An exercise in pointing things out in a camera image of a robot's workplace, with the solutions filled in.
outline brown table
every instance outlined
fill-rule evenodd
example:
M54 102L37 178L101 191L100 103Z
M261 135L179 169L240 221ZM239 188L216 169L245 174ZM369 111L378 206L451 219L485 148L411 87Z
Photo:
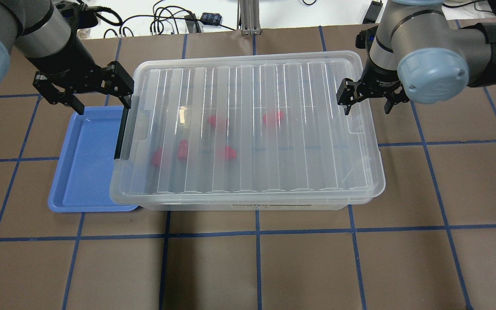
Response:
M84 43L133 73L155 59L352 50L364 27ZM374 100L387 185L366 205L55 214L47 197L72 111L40 101L33 72L13 51L0 87L0 309L496 310L496 86L391 115Z

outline white floor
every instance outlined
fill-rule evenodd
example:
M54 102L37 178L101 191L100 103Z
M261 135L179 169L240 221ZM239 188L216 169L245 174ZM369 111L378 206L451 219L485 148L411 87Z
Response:
M108 6L118 12L123 19L137 14L152 14L156 0L84 0L89 6ZM260 0L260 23L262 28L295 28L327 25L360 24L372 0L316 0L313 6L306 6L301 0ZM164 0L158 6L181 6L200 17L203 12L215 12L223 16L222 24L236 28L237 0ZM487 2L478 3L480 9L489 10ZM478 12L473 5L457 9L443 8L447 19L470 19L493 17L489 12ZM129 20L125 26L132 29L134 35L150 35L150 17L138 17ZM179 32L187 32L185 22L178 20ZM171 33L171 26L165 24L165 33ZM106 29L118 27L106 23L90 30L89 38L103 37ZM204 26L204 32L224 31L226 29Z

